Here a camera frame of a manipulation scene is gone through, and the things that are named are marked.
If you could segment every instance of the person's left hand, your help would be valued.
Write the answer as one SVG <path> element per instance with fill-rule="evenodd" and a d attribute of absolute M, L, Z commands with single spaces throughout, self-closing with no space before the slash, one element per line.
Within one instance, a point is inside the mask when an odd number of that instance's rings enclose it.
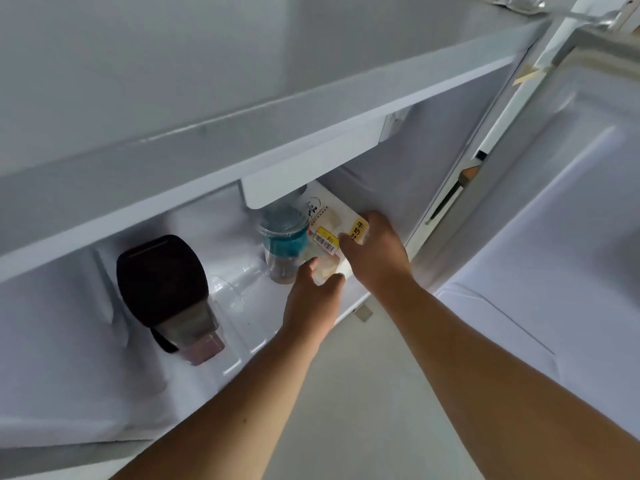
<path fill-rule="evenodd" d="M 314 282 L 317 263 L 318 258 L 313 258 L 298 269 L 284 309 L 282 331 L 295 340 L 311 340 L 319 346 L 338 318 L 345 277 L 333 274 L 318 286 Z"/>

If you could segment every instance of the floor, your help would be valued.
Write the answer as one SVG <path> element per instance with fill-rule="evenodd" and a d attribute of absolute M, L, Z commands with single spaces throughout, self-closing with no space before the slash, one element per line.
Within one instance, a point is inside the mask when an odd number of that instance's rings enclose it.
<path fill-rule="evenodd" d="M 264 480 L 482 480 L 382 308 L 327 337 Z M 23 477 L 106 480 L 123 460 Z"/>

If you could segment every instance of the person's right arm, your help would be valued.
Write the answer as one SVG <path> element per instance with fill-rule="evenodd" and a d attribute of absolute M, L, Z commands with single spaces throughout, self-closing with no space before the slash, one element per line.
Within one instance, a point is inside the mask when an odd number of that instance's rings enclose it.
<path fill-rule="evenodd" d="M 357 279 L 386 309 L 487 480 L 640 476 L 640 442 L 485 338 L 414 281 L 377 212 L 359 245 L 340 236 Z"/>

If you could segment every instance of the freezer door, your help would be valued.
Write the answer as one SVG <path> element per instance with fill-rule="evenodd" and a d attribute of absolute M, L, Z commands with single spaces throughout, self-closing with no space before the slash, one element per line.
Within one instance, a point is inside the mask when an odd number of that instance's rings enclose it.
<path fill-rule="evenodd" d="M 640 438 L 640 45 L 588 29 L 414 261 L 463 320 Z"/>

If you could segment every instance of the person's left arm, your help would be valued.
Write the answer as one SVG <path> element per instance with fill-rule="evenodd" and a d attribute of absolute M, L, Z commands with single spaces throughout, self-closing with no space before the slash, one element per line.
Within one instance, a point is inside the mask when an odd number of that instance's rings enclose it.
<path fill-rule="evenodd" d="M 112 480 L 260 479 L 309 364 L 333 327 L 344 276 L 313 281 L 300 266 L 282 328 L 227 387 L 119 471 Z"/>

